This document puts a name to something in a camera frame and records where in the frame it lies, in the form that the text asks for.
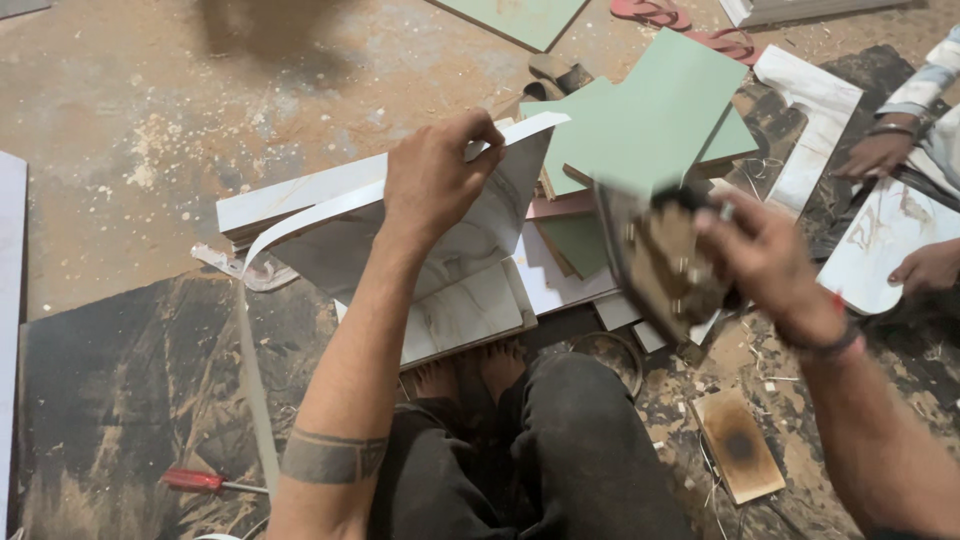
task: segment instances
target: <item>black pants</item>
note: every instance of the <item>black pants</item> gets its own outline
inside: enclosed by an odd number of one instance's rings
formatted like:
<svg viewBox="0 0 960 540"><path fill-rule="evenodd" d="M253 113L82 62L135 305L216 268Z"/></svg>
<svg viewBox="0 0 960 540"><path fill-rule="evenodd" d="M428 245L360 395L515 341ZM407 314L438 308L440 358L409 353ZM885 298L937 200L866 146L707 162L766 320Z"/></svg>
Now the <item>black pants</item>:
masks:
<svg viewBox="0 0 960 540"><path fill-rule="evenodd" d="M472 449L446 399L399 405L373 498L370 538L690 539L657 452L617 375L589 356L542 356L503 393L520 481L540 516L499 523L468 480Z"/></svg>

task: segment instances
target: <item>person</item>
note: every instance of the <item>person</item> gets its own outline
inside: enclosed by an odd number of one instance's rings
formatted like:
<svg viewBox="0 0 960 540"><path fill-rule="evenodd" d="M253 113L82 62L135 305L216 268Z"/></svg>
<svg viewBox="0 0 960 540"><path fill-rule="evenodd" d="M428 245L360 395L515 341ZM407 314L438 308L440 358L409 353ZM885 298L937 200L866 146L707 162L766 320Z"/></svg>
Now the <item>person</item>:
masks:
<svg viewBox="0 0 960 540"><path fill-rule="evenodd" d="M960 107L924 134L934 103L960 76L960 25L926 56L926 65L876 111L876 125L834 173L859 180L895 174L899 165L922 173L938 194L960 201ZM903 294L949 289L960 275L960 237L924 246L907 256L889 277Z"/></svg>
<svg viewBox="0 0 960 540"><path fill-rule="evenodd" d="M471 140L491 145L464 163ZM388 158L386 218L350 310L303 398L280 467L268 537L658 538L692 532L616 373L589 356L526 367L504 348L481 354L497 420L538 521L501 523L469 481L448 362L421 369L419 398L394 405L407 311L426 254L466 213L503 158L483 110L425 127ZM696 216L723 272L806 351L827 470L866 534L960 538L960 465L895 397L832 296L814 281L789 219L735 193L734 222Z"/></svg>

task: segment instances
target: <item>foot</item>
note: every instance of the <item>foot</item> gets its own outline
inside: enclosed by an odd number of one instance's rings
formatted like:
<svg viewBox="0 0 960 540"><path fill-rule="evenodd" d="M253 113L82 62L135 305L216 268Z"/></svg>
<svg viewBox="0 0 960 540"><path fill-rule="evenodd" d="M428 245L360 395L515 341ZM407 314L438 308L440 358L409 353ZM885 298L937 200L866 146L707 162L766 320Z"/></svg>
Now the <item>foot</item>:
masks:
<svg viewBox="0 0 960 540"><path fill-rule="evenodd" d="M514 385L527 370L523 354L515 340L497 341L477 349L480 361L480 377L487 385L493 402L500 404L500 395Z"/></svg>
<svg viewBox="0 0 960 540"><path fill-rule="evenodd" d="M457 374L450 358L422 365L414 370L414 388L418 398L449 398L460 403Z"/></svg>

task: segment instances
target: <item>forearm tattoo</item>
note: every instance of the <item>forearm tattoo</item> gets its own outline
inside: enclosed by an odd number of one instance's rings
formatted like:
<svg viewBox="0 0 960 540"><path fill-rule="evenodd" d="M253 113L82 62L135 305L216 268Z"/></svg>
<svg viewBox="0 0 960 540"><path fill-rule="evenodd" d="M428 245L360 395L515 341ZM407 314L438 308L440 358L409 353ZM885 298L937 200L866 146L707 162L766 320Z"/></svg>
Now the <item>forearm tattoo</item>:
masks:
<svg viewBox="0 0 960 540"><path fill-rule="evenodd" d="M294 427L280 472L306 483L355 483L376 474L387 437L344 439Z"/></svg>

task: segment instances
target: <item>striped sleeve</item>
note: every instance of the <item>striped sleeve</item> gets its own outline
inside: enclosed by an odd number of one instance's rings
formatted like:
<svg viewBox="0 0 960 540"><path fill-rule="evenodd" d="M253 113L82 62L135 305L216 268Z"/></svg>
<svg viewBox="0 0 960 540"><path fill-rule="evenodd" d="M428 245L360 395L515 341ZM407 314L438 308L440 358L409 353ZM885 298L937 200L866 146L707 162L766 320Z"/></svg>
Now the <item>striped sleeve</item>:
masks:
<svg viewBox="0 0 960 540"><path fill-rule="evenodd" d="M876 111L907 112L917 116L926 112L960 75L960 25L926 55L926 65L894 92Z"/></svg>

